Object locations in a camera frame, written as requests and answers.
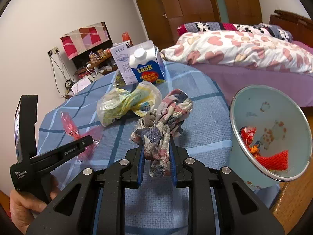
white quilt with pink hearts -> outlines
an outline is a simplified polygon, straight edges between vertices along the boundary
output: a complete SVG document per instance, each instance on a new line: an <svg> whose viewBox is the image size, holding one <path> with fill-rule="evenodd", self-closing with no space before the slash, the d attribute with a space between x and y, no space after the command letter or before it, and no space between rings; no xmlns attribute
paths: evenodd
<svg viewBox="0 0 313 235"><path fill-rule="evenodd" d="M249 32L185 33L161 54L169 61L188 65L222 64L313 76L311 53L290 42Z"/></svg>

wooden headboard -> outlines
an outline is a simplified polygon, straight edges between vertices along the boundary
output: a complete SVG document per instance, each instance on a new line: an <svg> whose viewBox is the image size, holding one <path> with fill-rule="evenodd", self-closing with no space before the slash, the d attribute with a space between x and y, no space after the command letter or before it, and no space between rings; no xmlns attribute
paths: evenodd
<svg viewBox="0 0 313 235"><path fill-rule="evenodd" d="M313 21L309 18L288 11L274 11L270 24L278 25L293 35L293 40L300 41L313 47Z"/></svg>

light blue bucket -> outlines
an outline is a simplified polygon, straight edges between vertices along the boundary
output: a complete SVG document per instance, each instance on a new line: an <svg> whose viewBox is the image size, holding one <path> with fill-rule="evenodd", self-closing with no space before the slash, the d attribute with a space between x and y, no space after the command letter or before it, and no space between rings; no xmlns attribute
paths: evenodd
<svg viewBox="0 0 313 235"><path fill-rule="evenodd" d="M230 121L233 146L229 167L252 190L295 180L307 169L312 155L311 130L299 106L281 91L263 85L241 89L232 100ZM288 149L288 169L272 172L264 168L245 147L239 135L244 126L256 127L253 143L261 141L262 156L272 156ZM267 134L269 129L274 140Z"/></svg>

pink plastic bag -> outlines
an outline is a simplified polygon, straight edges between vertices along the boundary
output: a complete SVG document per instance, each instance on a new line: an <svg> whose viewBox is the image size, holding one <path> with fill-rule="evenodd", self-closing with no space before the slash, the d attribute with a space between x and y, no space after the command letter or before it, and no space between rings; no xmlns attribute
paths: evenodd
<svg viewBox="0 0 313 235"><path fill-rule="evenodd" d="M97 147L97 145L99 144L102 138L103 126L101 125L96 126L92 128L91 130L89 130L88 132L84 133L83 135L80 135L79 130L76 124L74 123L74 121L72 120L71 116L69 115L69 113L61 112L61 121L62 121L63 128L65 130L65 133L72 136L74 140L78 140L87 135L92 136L94 140L93 144L88 147L85 147L85 151L80 153L77 156L78 162L80 163L87 160L93 154L94 149Z"/></svg>

knotted cloth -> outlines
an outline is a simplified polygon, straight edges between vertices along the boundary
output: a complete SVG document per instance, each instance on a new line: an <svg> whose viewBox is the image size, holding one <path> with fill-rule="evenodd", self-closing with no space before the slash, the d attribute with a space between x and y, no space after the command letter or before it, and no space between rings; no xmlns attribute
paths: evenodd
<svg viewBox="0 0 313 235"><path fill-rule="evenodd" d="M151 160L150 176L169 175L170 136L180 136L181 124L192 111L192 101L180 89L171 91L157 109L149 111L138 120L131 140L144 144L145 159Z"/></svg>

